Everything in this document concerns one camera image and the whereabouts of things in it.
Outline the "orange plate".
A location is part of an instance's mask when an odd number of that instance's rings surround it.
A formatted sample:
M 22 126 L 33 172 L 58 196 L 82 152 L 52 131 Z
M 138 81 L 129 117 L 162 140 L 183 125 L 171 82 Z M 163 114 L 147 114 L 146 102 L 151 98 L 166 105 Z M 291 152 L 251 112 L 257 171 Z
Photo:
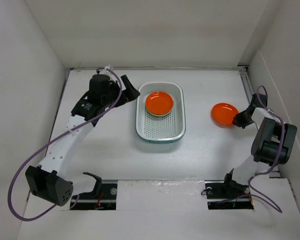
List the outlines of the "orange plate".
M 155 114 L 164 114 L 173 106 L 173 98 L 164 91 L 152 92 L 145 100 L 145 107 Z
M 211 117 L 214 122 L 222 127 L 232 127 L 238 109 L 230 103 L 220 102 L 211 109 Z

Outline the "green plate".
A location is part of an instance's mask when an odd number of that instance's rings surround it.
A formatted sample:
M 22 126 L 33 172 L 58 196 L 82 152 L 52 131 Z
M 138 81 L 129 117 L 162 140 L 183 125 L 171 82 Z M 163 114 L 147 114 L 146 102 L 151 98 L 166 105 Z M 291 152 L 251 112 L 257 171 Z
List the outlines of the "green plate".
M 152 115 L 152 116 L 154 116 L 154 117 L 158 117 L 158 118 L 165 117 L 165 116 L 169 115 L 169 114 L 171 113 L 172 110 L 173 110 L 173 108 L 170 109 L 170 110 L 169 110 L 168 112 L 166 112 L 166 113 L 163 113 L 163 114 L 156 114 L 156 113 L 151 112 L 148 108 L 146 108 L 146 111 L 147 111 L 150 115 Z

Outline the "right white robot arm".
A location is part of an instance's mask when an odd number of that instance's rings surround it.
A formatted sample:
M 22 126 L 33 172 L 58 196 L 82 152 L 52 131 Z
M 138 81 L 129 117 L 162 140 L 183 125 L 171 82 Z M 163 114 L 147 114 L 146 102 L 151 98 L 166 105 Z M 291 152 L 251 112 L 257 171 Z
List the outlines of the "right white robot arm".
M 246 194 L 252 178 L 269 174 L 277 165 L 286 164 L 291 156 L 297 127 L 285 123 L 267 108 L 267 104 L 267 95 L 255 93 L 247 109 L 233 118 L 235 126 L 244 129 L 256 124 L 258 131 L 250 156 L 224 177 L 221 191 L 227 197 Z

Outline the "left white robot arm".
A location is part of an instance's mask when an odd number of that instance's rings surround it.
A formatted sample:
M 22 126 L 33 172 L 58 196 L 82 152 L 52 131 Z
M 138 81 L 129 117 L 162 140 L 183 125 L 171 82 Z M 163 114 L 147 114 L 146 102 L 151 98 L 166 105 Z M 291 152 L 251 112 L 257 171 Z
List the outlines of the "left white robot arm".
M 72 196 L 86 194 L 98 198 L 102 192 L 101 177 L 84 172 L 79 178 L 67 179 L 67 169 L 76 150 L 94 129 L 96 116 L 105 113 L 111 105 L 120 107 L 136 100 L 140 92 L 126 75 L 120 77 L 125 90 L 106 74 L 95 74 L 89 81 L 88 91 L 80 98 L 69 118 L 66 135 L 57 140 L 53 148 L 37 166 L 25 171 L 30 192 L 57 206 L 64 206 Z

